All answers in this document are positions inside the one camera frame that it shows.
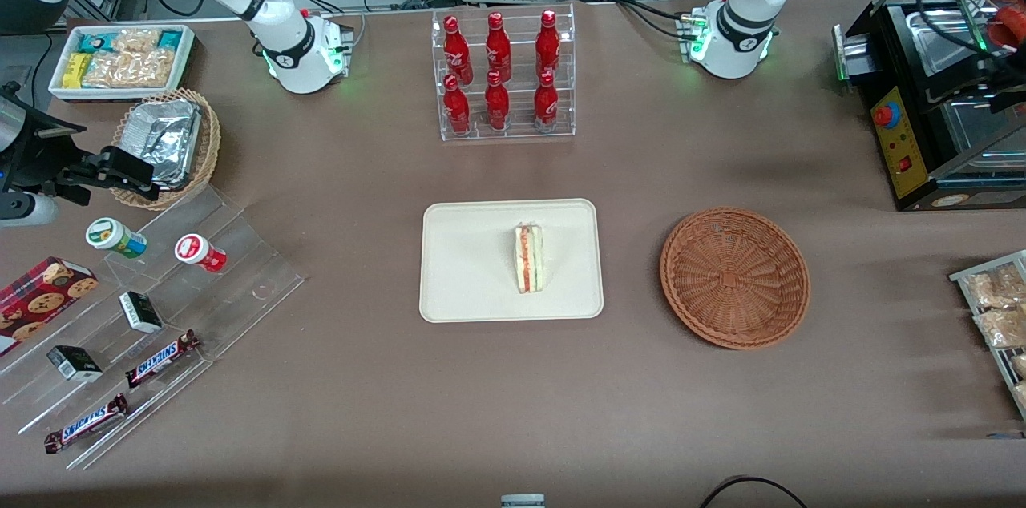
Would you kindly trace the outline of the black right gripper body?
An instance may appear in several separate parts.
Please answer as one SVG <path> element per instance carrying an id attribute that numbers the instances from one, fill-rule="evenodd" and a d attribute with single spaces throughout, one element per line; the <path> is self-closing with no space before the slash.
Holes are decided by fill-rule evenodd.
<path id="1" fill-rule="evenodd" d="M 1 120 L 3 192 L 40 186 L 80 161 L 72 135 L 81 126 L 32 107 L 15 91 L 2 92 Z"/>

